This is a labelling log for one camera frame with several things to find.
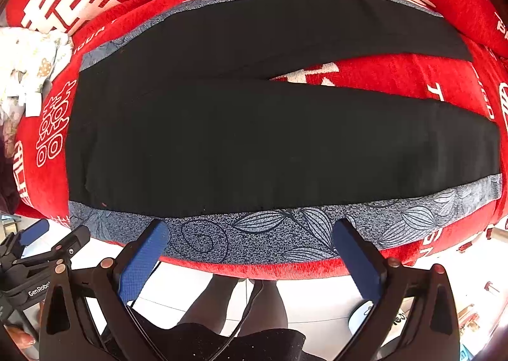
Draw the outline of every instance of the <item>white floor tile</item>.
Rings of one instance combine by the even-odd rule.
[[[25,248],[25,250],[23,251],[22,258],[26,258],[27,256],[39,255],[44,252],[48,252],[50,249],[51,247],[46,242],[41,241],[41,239],[39,238]]]
[[[232,321],[230,319],[227,319],[224,324],[223,330],[220,332],[221,335],[224,337],[229,337],[235,328],[237,327],[239,321]]]
[[[87,298],[86,302],[88,303],[88,308],[90,308],[90,314],[92,315],[93,322],[95,322],[99,334],[102,334],[107,323],[102,314],[101,307],[95,298]]]
[[[153,325],[168,330],[177,325],[185,312],[138,298],[133,307]]]
[[[306,336],[303,350],[326,361],[333,360],[352,337],[347,318],[289,324]]]
[[[72,269],[97,266],[104,258],[116,258],[121,250],[121,246],[111,245],[98,239],[90,239],[90,242],[72,257]]]
[[[362,297],[350,276],[278,281],[288,321],[312,322],[349,317]],[[253,285],[247,282],[247,294]]]
[[[49,220],[49,231],[47,231],[44,235],[42,235],[39,240],[46,242],[50,247],[53,247],[60,241],[62,238],[65,238],[68,234],[70,234],[70,229],[56,223],[54,221]]]
[[[187,311],[206,288],[212,274],[163,262],[146,282],[140,297]],[[240,320],[246,299],[245,281],[238,283],[229,302],[227,319]]]
[[[36,218],[26,218],[24,216],[21,217],[21,222],[18,222],[16,226],[18,227],[18,231],[21,231],[22,229],[27,229],[29,226],[32,226],[34,223],[36,223],[39,219]]]

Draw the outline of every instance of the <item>blue patterned fabric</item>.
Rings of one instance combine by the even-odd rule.
[[[338,257],[332,226],[347,217],[379,249],[418,241],[501,197],[501,174],[416,199],[381,200],[187,218],[166,221],[164,255],[212,264],[284,264]],[[86,225],[94,238],[134,241],[155,217],[98,210],[69,202],[72,228]]]

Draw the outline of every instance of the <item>blue gripper pad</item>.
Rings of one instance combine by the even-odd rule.
[[[381,254],[377,250],[374,251],[375,247],[366,242],[347,219],[336,221],[333,227],[333,244],[362,298],[377,304],[383,292],[380,272],[384,267]]]
[[[41,219],[25,229],[19,237],[19,243],[22,246],[29,246],[32,242],[39,239],[49,231],[49,222],[47,219]]]
[[[160,220],[120,275],[118,296],[124,304],[139,296],[168,242],[168,227]]]

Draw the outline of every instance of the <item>leaf pattern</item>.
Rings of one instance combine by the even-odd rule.
[[[238,219],[232,227],[247,233],[264,233],[279,226],[285,218],[281,211],[254,212]]]
[[[351,225],[353,226],[353,228],[356,229],[356,222],[355,222],[355,219],[351,216],[351,215],[347,215],[346,214],[346,218],[347,220],[351,223]]]
[[[109,241],[113,239],[111,237],[111,234],[109,233],[108,227],[102,221],[100,221],[99,224],[97,225],[97,232],[94,238],[108,239]]]
[[[471,185],[460,186],[459,188],[457,188],[457,193],[459,195],[459,198],[461,198],[461,199],[464,199],[464,198],[468,197],[469,195],[471,195],[471,192],[472,192]]]
[[[399,199],[391,199],[391,200],[375,200],[373,202],[364,202],[365,206],[374,207],[374,208],[386,208],[391,207],[397,204]]]
[[[443,207],[438,212],[439,216],[447,216],[451,213],[451,210],[453,209],[453,199],[449,200],[446,204],[443,205]]]
[[[406,240],[408,228],[404,225],[404,222],[387,229],[379,238],[378,244],[382,249],[394,248],[403,244]]]
[[[303,207],[301,211],[312,234],[319,239],[324,246],[333,249],[332,223],[328,216],[321,209],[316,207]]]
[[[456,190],[455,188],[447,189],[443,192],[440,192],[434,196],[434,202],[438,204],[446,204],[449,201],[453,201],[455,198]]]
[[[404,219],[407,226],[418,231],[425,231],[438,226],[436,218],[427,207],[410,207],[402,212],[402,219]]]
[[[323,251],[317,248],[294,248],[283,253],[284,258],[289,262],[309,262],[309,261],[322,261],[338,257],[332,251]]]

